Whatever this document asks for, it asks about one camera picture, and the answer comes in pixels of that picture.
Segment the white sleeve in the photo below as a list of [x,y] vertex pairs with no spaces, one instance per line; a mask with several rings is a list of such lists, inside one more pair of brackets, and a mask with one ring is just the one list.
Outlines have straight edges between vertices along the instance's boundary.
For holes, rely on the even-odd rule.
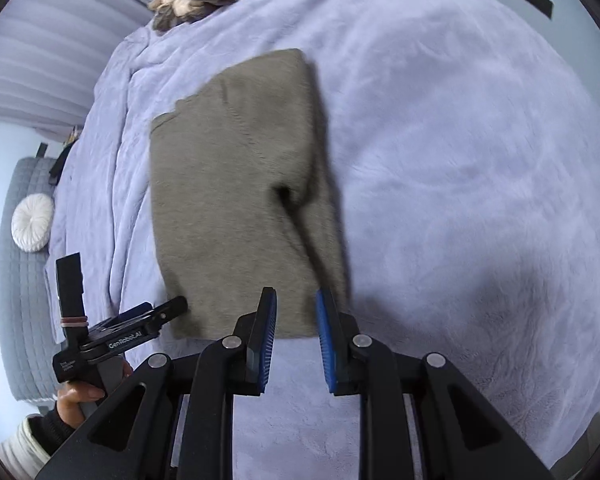
[[25,418],[15,433],[0,443],[0,460],[16,480],[33,480],[49,460],[48,453],[31,433],[32,416]]

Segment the white pillow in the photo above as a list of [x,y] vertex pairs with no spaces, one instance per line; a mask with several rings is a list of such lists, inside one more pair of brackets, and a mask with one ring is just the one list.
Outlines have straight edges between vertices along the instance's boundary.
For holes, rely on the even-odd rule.
[[54,201],[44,193],[25,197],[13,212],[11,236],[26,253],[35,253],[49,242]]

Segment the metal bolt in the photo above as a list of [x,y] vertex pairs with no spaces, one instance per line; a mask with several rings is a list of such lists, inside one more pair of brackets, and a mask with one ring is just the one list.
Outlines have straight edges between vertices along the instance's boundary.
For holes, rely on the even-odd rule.
[[228,335],[222,339],[222,346],[225,348],[238,348],[242,344],[242,339],[237,335]]
[[427,363],[434,368],[442,368],[446,364],[446,359],[440,354],[429,354],[427,356]]
[[366,334],[358,334],[353,336],[353,344],[358,348],[366,348],[368,346],[371,346],[371,343],[373,341],[374,340]]
[[167,356],[165,354],[154,354],[149,357],[149,366],[151,368],[162,368],[167,364]]

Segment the human hand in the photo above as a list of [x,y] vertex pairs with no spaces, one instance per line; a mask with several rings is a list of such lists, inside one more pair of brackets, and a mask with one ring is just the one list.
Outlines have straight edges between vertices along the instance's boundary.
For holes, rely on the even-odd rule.
[[[129,363],[124,361],[122,374],[126,379],[134,372]],[[81,402],[95,402],[104,397],[105,393],[89,383],[71,381],[62,384],[58,391],[56,409],[62,421],[77,429],[84,422],[84,415],[80,409]]]

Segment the lavender blanket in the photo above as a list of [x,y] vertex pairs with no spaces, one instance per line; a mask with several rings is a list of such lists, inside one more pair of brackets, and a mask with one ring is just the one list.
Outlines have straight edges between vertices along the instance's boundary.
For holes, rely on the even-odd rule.
[[[446,354],[551,465],[600,409],[600,111],[495,0],[241,0],[139,29],[58,187],[50,290],[55,259],[80,251],[91,322],[165,300],[150,122],[279,48],[315,65],[360,325]],[[199,347],[165,330],[127,357]],[[321,367],[316,340],[276,341],[267,393],[236,399],[236,478],[357,477],[358,403],[330,397]]]

